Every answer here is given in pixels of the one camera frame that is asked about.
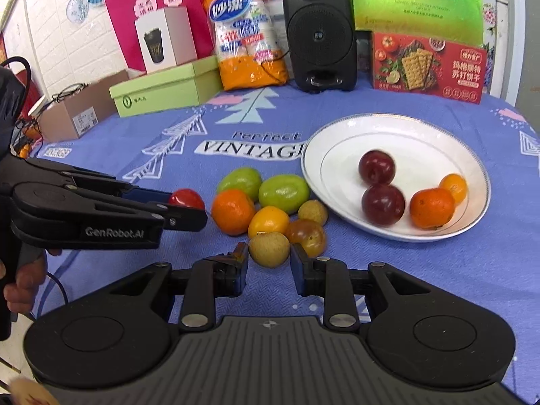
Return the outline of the person left hand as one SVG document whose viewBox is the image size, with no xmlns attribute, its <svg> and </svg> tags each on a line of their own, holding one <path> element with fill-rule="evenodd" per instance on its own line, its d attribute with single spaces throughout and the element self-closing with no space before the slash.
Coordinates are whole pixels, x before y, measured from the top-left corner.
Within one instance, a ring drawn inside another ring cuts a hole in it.
<svg viewBox="0 0 540 405">
<path fill-rule="evenodd" d="M 48 256 L 59 256 L 62 250 L 43 250 L 18 269 L 16 282 L 7 284 L 4 297 L 7 307 L 14 314 L 29 313 L 35 303 L 36 293 L 47 277 Z"/>
</svg>

